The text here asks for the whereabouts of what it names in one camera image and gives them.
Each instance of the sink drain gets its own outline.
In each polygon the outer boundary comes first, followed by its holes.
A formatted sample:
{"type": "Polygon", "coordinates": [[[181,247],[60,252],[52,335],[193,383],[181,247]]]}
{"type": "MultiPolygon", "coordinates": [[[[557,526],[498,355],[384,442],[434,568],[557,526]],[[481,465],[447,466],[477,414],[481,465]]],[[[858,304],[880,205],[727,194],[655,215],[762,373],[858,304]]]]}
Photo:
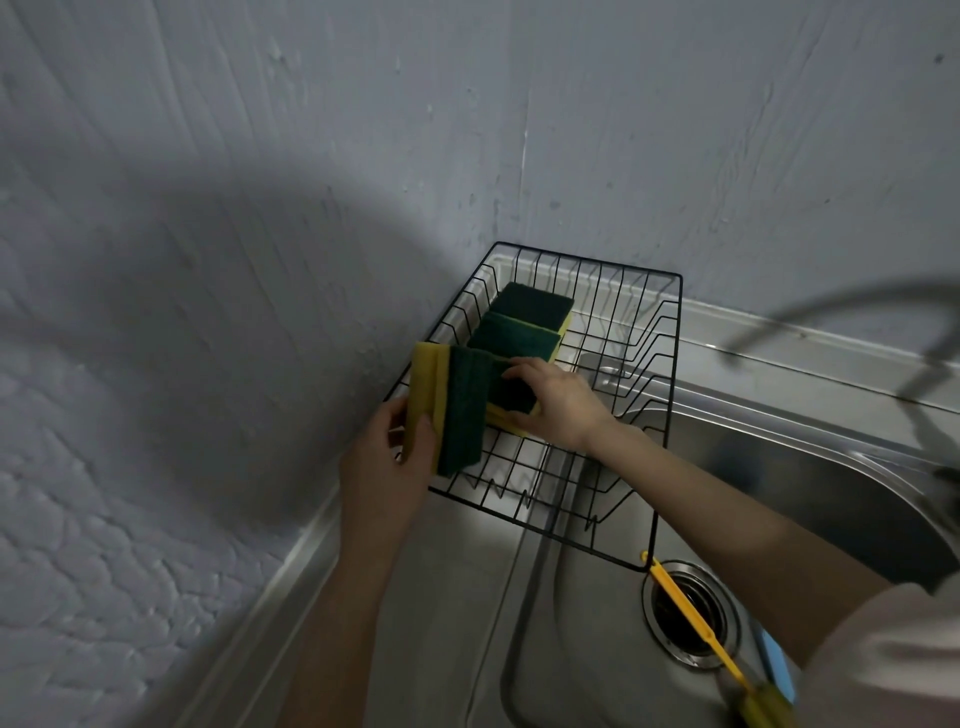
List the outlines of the sink drain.
{"type": "MultiPolygon", "coordinates": [[[[740,620],[733,601],[710,573],[685,561],[664,561],[667,570],[686,598],[710,625],[717,641],[731,654],[740,646],[740,620]]],[[[670,655],[696,669],[717,669],[720,658],[690,626],[657,580],[649,574],[643,581],[643,616],[654,638],[670,655]]]]}

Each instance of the drain hole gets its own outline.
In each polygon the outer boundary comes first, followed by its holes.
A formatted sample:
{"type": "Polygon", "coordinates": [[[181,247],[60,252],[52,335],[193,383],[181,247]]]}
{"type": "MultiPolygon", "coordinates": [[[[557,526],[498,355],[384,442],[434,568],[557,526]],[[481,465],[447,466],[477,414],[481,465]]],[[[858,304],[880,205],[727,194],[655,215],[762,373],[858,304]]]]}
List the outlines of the drain hole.
{"type": "MultiPolygon", "coordinates": [[[[686,598],[690,600],[701,617],[710,625],[717,641],[723,644],[727,639],[727,620],[717,597],[706,584],[695,576],[686,573],[673,573],[671,575],[686,598]]],[[[654,586],[652,597],[654,620],[667,640],[683,652],[695,657],[706,657],[713,654],[710,646],[700,639],[700,635],[690,626],[690,623],[684,617],[684,613],[673,603],[673,599],[660,587],[660,584],[654,586]]]]}

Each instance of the textured wall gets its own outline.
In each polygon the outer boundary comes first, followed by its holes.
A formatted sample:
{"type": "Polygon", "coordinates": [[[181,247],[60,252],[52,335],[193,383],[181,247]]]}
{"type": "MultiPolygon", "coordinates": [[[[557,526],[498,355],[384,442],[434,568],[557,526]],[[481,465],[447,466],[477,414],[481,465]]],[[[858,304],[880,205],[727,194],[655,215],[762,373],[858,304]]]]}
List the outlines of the textured wall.
{"type": "Polygon", "coordinates": [[[0,724],[172,722],[491,243],[508,21],[0,0],[0,724]]]}
{"type": "MultiPolygon", "coordinates": [[[[960,279],[955,0],[515,0],[510,54],[514,240],[760,314],[960,279]]],[[[813,323],[916,350],[944,307],[813,323]]]]}

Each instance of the wire rack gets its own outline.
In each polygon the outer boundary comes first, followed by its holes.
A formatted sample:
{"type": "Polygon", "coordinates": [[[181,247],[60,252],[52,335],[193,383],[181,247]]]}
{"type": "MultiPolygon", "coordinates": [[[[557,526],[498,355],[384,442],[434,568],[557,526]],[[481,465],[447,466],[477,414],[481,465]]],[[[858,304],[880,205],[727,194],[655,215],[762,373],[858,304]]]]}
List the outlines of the wire rack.
{"type": "MultiPolygon", "coordinates": [[[[614,416],[664,447],[677,373],[683,278],[665,271],[496,243],[428,341],[465,345],[491,302],[515,281],[573,299],[556,362],[590,383],[614,416]]],[[[389,397],[408,390],[410,368],[389,397]]],[[[431,490],[634,571],[654,553],[659,516],[614,473],[582,453],[488,426],[483,457],[431,490]],[[605,537],[618,519],[644,519],[647,536],[629,547],[605,537]]]]}

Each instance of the green and yellow sponge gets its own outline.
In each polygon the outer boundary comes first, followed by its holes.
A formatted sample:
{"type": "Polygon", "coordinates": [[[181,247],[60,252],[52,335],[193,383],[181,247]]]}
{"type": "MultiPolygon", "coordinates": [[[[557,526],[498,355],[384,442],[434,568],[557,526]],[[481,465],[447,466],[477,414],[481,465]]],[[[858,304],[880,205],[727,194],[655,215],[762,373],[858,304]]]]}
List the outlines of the green and yellow sponge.
{"type": "Polygon", "coordinates": [[[536,356],[553,361],[570,324],[573,299],[520,283],[508,283],[470,337],[467,346],[494,355],[487,404],[487,423],[524,436],[507,412],[529,414],[537,406],[530,387],[503,373],[514,356],[536,356]]]}
{"type": "Polygon", "coordinates": [[[414,347],[404,459],[413,451],[417,422],[427,415],[437,435],[434,473],[450,477],[480,460],[492,365],[479,350],[429,342],[414,347]]]}

